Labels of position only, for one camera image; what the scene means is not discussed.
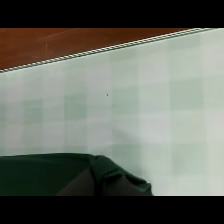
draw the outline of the dark green fabric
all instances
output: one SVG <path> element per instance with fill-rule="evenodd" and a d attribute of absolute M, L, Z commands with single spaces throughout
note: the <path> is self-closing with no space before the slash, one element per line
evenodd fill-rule
<path fill-rule="evenodd" d="M 151 194 L 150 184 L 104 156 L 63 153 L 1 157 L 0 195 L 55 196 L 86 168 L 91 168 L 99 189 L 102 181 L 125 175 L 140 191 Z"/>

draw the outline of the green and white checkered fabric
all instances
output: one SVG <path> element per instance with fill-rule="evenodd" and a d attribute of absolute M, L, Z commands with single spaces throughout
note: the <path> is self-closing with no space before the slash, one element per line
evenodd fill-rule
<path fill-rule="evenodd" d="M 58 152 L 224 195 L 224 29 L 0 74 L 0 155 Z"/>

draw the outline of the metal trim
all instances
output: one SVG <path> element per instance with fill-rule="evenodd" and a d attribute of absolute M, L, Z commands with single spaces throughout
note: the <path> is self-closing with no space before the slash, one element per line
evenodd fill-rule
<path fill-rule="evenodd" d="M 90 51 L 85 51 L 85 52 L 81 52 L 81 53 L 71 54 L 71 55 L 67 55 L 67 56 L 63 56 L 63 57 L 59 57 L 59 58 L 48 59 L 45 61 L 35 62 L 32 64 L 26 64 L 26 65 L 12 67 L 12 68 L 8 68 L 8 69 L 2 69 L 2 70 L 0 70 L 0 73 L 5 73 L 5 72 L 14 71 L 14 70 L 23 69 L 23 68 L 34 67 L 37 65 L 49 64 L 49 63 L 53 63 L 53 62 L 68 60 L 68 59 L 72 59 L 72 58 L 87 56 L 87 55 L 101 53 L 101 52 L 105 52 L 105 51 L 116 50 L 116 49 L 125 48 L 125 47 L 136 46 L 136 45 L 150 43 L 150 42 L 154 42 L 154 41 L 158 41 L 158 40 L 164 40 L 164 39 L 169 39 L 169 38 L 173 38 L 173 37 L 179 37 L 179 36 L 183 36 L 183 35 L 204 32 L 204 31 L 208 31 L 208 30 L 212 30 L 212 29 L 217 29 L 217 28 L 193 28 L 193 29 L 189 29 L 189 30 L 169 33 L 169 34 L 165 34 L 165 35 L 160 35 L 160 36 L 146 38 L 146 39 L 142 39 L 142 40 L 127 42 L 127 43 L 123 43 L 123 44 L 118 44 L 118 45 L 114 45 L 114 46 L 110 46 L 110 47 L 99 48 L 96 50 L 90 50 Z"/>

